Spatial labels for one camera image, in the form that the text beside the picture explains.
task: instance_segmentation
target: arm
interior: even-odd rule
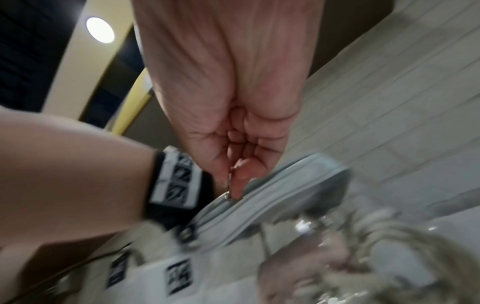
[[[0,246],[128,229],[143,218],[154,159],[83,123],[0,109]]]

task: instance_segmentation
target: forearm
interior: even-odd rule
[[[86,124],[0,111],[0,246],[142,220],[155,151]]]

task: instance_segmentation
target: round light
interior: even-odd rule
[[[103,43],[110,43],[115,39],[112,27],[105,20],[98,17],[90,17],[86,21],[86,29],[93,36]]]

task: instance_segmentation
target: ceiling light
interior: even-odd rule
[[[103,19],[98,17],[90,17],[86,21],[86,29],[93,36],[103,43],[110,43],[115,39],[112,27]]]

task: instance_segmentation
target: wall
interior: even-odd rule
[[[431,216],[480,197],[480,2],[400,0],[312,75],[283,159],[323,151]]]

